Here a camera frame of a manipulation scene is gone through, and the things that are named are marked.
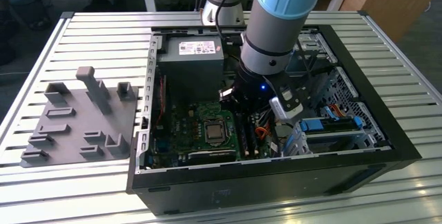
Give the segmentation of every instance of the red cable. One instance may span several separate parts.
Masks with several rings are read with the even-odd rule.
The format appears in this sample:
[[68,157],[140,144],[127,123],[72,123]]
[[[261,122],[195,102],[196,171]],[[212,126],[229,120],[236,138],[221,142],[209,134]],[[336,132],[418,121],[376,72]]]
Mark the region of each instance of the red cable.
[[332,108],[334,112],[336,112],[336,115],[339,117],[343,117],[343,114],[340,113],[340,111],[338,110],[338,106],[335,104],[330,104],[328,107]]
[[156,120],[156,123],[155,123],[155,128],[159,124],[159,120],[161,120],[161,116],[163,116],[163,109],[164,109],[164,103],[163,103],[163,78],[159,80],[159,101],[160,101],[160,106],[161,106],[161,109],[159,111],[159,117],[157,117],[157,120]]

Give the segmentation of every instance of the white label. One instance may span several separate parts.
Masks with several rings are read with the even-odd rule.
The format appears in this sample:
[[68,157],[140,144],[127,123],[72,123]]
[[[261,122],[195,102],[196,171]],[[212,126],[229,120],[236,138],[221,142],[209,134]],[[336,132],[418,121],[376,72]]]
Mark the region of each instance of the white label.
[[269,144],[269,148],[271,148],[275,152],[277,152],[277,145],[276,145],[273,142],[271,142],[271,144]]
[[196,42],[179,43],[180,55],[213,54],[213,53],[216,53],[213,41],[196,41]]

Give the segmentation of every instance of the power supply label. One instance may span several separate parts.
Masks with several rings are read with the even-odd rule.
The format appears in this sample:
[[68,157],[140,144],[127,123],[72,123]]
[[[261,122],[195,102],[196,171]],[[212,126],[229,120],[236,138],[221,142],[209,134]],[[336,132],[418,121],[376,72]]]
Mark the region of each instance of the power supply label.
[[213,41],[193,41],[193,42],[179,43],[180,55],[213,54],[213,53],[216,53]]

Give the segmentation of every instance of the metal slatted table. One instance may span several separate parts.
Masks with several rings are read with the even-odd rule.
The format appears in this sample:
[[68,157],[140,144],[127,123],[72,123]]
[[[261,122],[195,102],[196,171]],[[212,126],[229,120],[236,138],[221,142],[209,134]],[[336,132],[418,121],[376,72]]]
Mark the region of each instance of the metal slatted table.
[[18,166],[46,102],[42,90],[48,82],[62,81],[68,88],[81,88],[84,85],[74,81],[76,68],[93,66],[95,76],[107,86],[129,81],[143,87],[149,27],[199,24],[199,15],[187,12],[76,13],[60,19],[0,126],[0,222],[440,221],[440,94],[370,17],[356,12],[312,12],[307,24],[332,25],[423,159],[354,193],[155,217],[137,196],[124,193],[128,159],[28,169]]

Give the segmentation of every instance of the open computer tower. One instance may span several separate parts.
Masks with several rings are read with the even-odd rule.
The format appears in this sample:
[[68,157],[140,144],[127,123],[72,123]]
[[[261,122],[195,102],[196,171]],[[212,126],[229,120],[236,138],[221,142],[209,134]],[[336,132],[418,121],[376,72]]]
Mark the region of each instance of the open computer tower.
[[304,26],[285,70],[307,88],[296,119],[225,108],[244,30],[223,43],[215,27],[152,28],[127,192],[155,215],[351,192],[420,159],[331,26]]

